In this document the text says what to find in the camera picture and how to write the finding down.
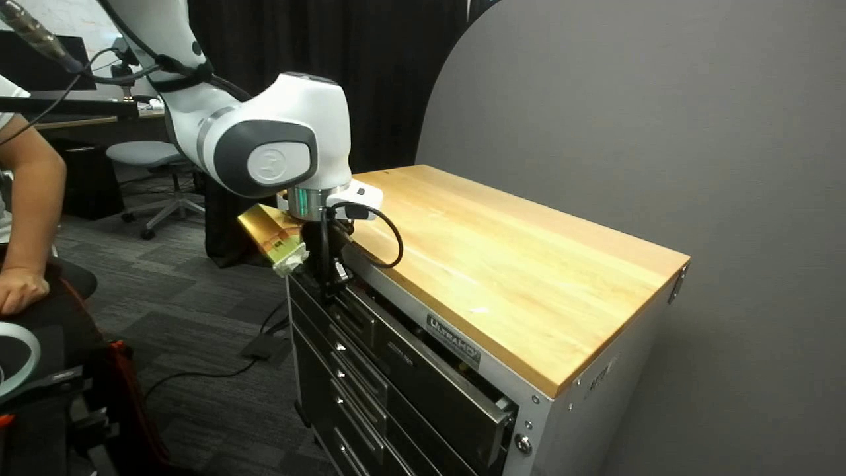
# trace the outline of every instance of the person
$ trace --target person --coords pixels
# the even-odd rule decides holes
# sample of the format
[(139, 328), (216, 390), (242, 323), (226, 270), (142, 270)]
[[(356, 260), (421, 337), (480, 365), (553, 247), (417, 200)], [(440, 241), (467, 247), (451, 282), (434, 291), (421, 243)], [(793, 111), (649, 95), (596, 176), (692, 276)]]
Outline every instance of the person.
[[(0, 75), (0, 95), (29, 92)], [(64, 352), (48, 352), (56, 368), (78, 365), (101, 334), (65, 282), (78, 267), (53, 256), (65, 164), (20, 114), (0, 111), (0, 171), (9, 176), (0, 196), (0, 320), (29, 328), (42, 348), (58, 337)]]
[[(0, 77), (0, 95), (25, 92)], [(0, 205), (0, 317), (9, 317), (49, 293), (45, 270), (58, 233), (65, 164), (20, 114), (0, 111), (0, 171), (12, 177), (9, 205)]]

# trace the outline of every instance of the person's arm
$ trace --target person's arm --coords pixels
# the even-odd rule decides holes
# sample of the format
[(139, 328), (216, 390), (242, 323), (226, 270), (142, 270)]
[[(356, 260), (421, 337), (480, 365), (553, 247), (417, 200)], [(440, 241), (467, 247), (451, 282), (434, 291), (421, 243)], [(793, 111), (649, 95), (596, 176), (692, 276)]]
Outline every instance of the person's arm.
[[(0, 143), (25, 127), (12, 116), (0, 131)], [(16, 315), (49, 293), (45, 267), (58, 233), (65, 164), (53, 147), (29, 127), (0, 147), (0, 171), (12, 173), (9, 241), (0, 267), (0, 315)]]

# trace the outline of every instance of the yellow object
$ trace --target yellow object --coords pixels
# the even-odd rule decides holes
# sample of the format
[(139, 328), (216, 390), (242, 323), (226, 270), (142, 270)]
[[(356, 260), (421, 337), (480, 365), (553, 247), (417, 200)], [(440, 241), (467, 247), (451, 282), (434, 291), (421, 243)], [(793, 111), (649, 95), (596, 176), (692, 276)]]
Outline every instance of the yellow object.
[(254, 239), (278, 276), (291, 276), (310, 256), (300, 241), (300, 223), (272, 208), (255, 205), (238, 214), (239, 229)]

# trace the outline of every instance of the black curtain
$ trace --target black curtain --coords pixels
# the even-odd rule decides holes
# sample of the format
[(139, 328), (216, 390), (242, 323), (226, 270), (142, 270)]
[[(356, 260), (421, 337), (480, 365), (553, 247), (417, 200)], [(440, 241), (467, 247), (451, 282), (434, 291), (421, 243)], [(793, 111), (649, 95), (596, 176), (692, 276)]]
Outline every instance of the black curtain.
[(335, 81), (352, 171), (413, 164), (427, 92), (467, 24), (465, 0), (191, 0), (213, 73), (247, 92), (279, 73)]

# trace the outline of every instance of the black cable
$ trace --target black cable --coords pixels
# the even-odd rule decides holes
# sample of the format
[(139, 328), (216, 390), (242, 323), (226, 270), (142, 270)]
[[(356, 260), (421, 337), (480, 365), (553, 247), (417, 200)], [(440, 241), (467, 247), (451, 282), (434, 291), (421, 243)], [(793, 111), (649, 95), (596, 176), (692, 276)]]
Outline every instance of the black cable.
[[(259, 337), (266, 337), (270, 332), (278, 332), (279, 323), (288, 320), (288, 317), (282, 317), (279, 323), (274, 323), (274, 327), (266, 328), (270, 317), (272, 317), (274, 312), (279, 312), (279, 308), (282, 308), (284, 301), (288, 301), (288, 297), (265, 315), (265, 320), (262, 320), (262, 327), (259, 327)], [(259, 361), (247, 361), (242, 368), (229, 371), (229, 373), (177, 371), (177, 373), (168, 373), (168, 375), (159, 379), (156, 385), (151, 385), (148, 391), (146, 391), (139, 399), (148, 402), (164, 385), (177, 382), (177, 379), (216, 379), (216, 382), (238, 379), (238, 375), (247, 373), (255, 364), (259, 364)]]
[[(86, 67), (91, 67), (105, 54), (113, 54), (118, 59), (118, 54), (113, 48), (103, 48), (94, 57), (89, 57)], [(94, 81), (98, 85), (135, 85), (136, 81), (142, 81), (151, 73), (159, 73), (159, 67), (152, 67), (148, 73), (122, 75), (122, 77), (98, 77), (89, 73), (89, 81)]]
[(382, 214), (381, 209), (364, 208), (364, 205), (352, 205), (352, 202), (339, 202), (339, 205), (328, 208), (328, 214), (332, 218), (335, 209), (345, 209), (345, 218), (366, 218), (366, 214), (381, 218), (390, 229), (390, 233), (397, 239), (397, 256), (390, 262), (374, 260), (374, 264), (378, 267), (397, 267), (401, 262), (403, 241), (401, 241), (398, 229), (387, 221), (387, 214)]
[(210, 85), (221, 89), (221, 90), (229, 90), (238, 102), (247, 102), (254, 98), (254, 92), (242, 90), (239, 85), (220, 77), (220, 75), (210, 75)]

